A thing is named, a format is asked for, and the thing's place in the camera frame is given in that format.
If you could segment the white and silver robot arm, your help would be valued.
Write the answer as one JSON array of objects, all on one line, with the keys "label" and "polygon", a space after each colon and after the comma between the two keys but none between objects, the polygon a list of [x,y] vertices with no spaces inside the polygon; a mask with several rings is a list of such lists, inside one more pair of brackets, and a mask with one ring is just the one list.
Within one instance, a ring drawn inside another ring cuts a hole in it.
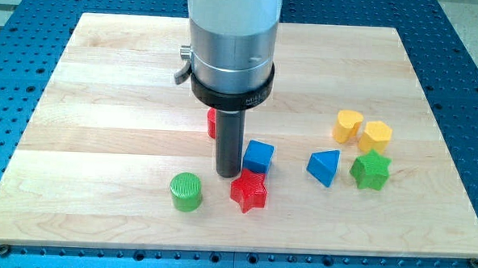
[{"label": "white and silver robot arm", "polygon": [[270,76],[283,0],[187,0],[191,42],[180,49],[195,78],[223,94]]}]

